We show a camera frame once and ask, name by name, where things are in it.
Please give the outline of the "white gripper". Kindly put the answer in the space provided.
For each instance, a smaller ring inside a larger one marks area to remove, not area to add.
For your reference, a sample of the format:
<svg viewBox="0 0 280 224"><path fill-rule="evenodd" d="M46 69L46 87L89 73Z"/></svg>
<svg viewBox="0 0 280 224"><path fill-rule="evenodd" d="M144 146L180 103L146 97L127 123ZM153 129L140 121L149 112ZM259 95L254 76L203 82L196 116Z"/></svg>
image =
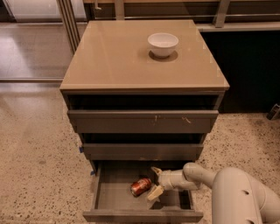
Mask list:
<svg viewBox="0 0 280 224"><path fill-rule="evenodd" d="M148 201L153 201L158 198L164 190L173 190L173 189L186 189L186 178L182 170L176 171L162 171L160 168L152 166L151 169L158 176L159 185L154 185L150 192L147 195Z"/></svg>

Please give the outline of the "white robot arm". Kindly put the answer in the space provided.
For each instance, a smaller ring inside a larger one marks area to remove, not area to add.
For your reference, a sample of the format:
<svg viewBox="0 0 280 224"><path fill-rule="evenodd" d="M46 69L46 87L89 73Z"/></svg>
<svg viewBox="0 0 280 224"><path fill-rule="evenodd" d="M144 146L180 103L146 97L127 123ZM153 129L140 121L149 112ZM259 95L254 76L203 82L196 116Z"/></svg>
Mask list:
<svg viewBox="0 0 280 224"><path fill-rule="evenodd" d="M243 170L226 167L209 171L195 163L187 163L181 170L157 174L157 184L148 193L153 201L163 192L197 190L205 185L212 190L212 224L274 224L280 221L280 198L266 185Z"/></svg>

